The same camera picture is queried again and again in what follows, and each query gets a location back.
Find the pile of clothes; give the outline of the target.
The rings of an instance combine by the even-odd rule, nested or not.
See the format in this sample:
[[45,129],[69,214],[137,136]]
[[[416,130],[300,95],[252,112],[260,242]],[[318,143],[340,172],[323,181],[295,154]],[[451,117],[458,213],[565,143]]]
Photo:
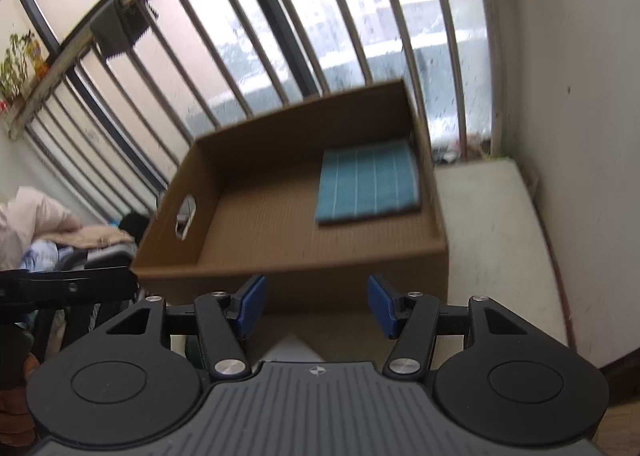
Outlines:
[[111,225],[83,225],[70,209],[33,187],[19,187],[1,203],[1,270],[14,270],[34,242],[97,249],[133,244],[134,238]]

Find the teal striped cloth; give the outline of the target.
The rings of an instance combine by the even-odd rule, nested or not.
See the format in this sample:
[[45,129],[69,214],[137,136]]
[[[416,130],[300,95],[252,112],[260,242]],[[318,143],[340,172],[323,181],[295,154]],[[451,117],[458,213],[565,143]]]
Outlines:
[[317,222],[367,220],[420,207],[418,164],[408,141],[324,152],[314,214]]

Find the potted plant on sill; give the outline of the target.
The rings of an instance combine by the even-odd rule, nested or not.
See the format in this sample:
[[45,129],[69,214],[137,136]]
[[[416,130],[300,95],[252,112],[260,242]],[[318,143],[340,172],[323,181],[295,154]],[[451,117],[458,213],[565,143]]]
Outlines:
[[1,60],[1,111],[23,104],[48,71],[35,33],[12,34]]

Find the brown cardboard box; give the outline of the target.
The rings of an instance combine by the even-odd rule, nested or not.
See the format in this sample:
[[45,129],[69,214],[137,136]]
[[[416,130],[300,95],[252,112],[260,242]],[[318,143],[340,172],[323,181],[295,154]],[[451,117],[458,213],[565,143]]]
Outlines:
[[[316,218],[323,156],[404,141],[420,204],[408,213]],[[449,248],[424,121],[403,82],[314,98],[198,138],[177,170],[132,265],[172,305],[268,281],[272,313],[367,306],[367,280],[445,298]]]

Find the metal window railing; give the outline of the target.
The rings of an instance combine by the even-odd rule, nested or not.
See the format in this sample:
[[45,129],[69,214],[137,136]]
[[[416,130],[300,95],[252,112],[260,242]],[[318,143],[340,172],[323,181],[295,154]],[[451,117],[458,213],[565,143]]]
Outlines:
[[402,80],[436,161],[486,155],[486,0],[1,0],[49,65],[2,112],[3,176],[89,220],[150,213],[210,131],[309,98]]

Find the black wheelchair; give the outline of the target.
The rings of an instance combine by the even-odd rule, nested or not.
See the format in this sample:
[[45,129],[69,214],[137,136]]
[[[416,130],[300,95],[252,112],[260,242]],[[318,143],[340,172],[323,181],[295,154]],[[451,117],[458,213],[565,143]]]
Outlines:
[[134,238],[133,244],[97,249],[55,246],[37,241],[14,270],[1,270],[1,389],[25,386],[38,358],[18,324],[40,310],[122,301],[134,294],[129,267],[136,253],[122,245],[139,246],[150,217],[132,211],[112,225]]

